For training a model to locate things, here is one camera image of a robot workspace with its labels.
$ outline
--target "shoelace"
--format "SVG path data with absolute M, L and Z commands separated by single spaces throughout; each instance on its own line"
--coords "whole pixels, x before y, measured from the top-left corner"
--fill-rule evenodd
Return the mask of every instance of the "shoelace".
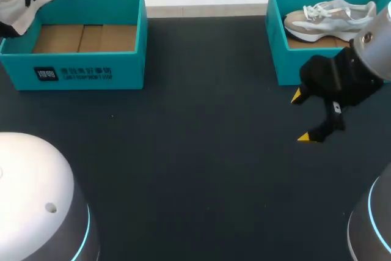
M 329 9 L 326 10 L 322 7 L 325 2 L 315 4 L 314 6 L 304 6 L 304 15 L 308 20 L 313 20 L 316 17 L 331 17 L 334 12 L 339 12 L 343 9 Z

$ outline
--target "white robot dome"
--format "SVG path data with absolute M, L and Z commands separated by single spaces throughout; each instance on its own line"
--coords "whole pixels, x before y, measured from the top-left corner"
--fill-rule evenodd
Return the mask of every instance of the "white robot dome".
M 67 160 L 48 142 L 0 133 L 0 261 L 42 247 L 63 223 L 75 183 Z

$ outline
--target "dark table surface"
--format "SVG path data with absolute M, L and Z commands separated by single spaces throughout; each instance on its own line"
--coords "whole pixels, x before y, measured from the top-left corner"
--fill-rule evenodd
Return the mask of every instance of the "dark table surface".
M 391 158 L 391 88 L 324 144 L 324 117 L 279 87 L 263 17 L 150 20 L 138 91 L 17 92 L 0 73 L 0 131 L 69 160 L 102 261 L 350 260 L 354 204 Z

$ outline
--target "cardboard box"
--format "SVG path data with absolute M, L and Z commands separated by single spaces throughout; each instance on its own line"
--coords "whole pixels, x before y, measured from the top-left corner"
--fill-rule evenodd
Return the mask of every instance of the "cardboard box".
M 314 44 L 298 42 L 286 36 L 282 19 L 295 10 L 302 10 L 303 6 L 313 6 L 316 3 L 330 0 L 269 0 L 266 14 L 266 31 L 274 67 L 279 85 L 300 84 L 299 69 L 313 55 L 326 57 L 335 56 L 346 42 L 322 38 Z M 391 0 L 345 0 L 353 4 L 367 4 L 374 1 L 380 12 Z
M 144 0 L 54 0 L 0 61 L 18 90 L 141 89 L 147 29 Z

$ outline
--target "teal box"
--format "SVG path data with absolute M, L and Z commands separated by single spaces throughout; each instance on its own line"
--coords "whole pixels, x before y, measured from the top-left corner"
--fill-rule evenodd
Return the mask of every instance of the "teal box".
M 137 25 L 134 51 L 32 54 L 41 26 L 54 24 Z M 141 89 L 147 31 L 144 0 L 54 0 L 25 35 L 2 41 L 0 61 L 17 90 Z
M 285 35 L 282 18 L 303 6 L 314 6 L 316 3 L 330 0 L 269 0 L 266 14 L 266 31 L 276 68 L 279 85 L 300 84 L 299 69 L 311 56 L 320 54 L 335 56 L 342 48 L 303 48 L 290 49 Z M 380 12 L 391 0 L 345 0 L 353 4 L 367 4 L 374 1 Z

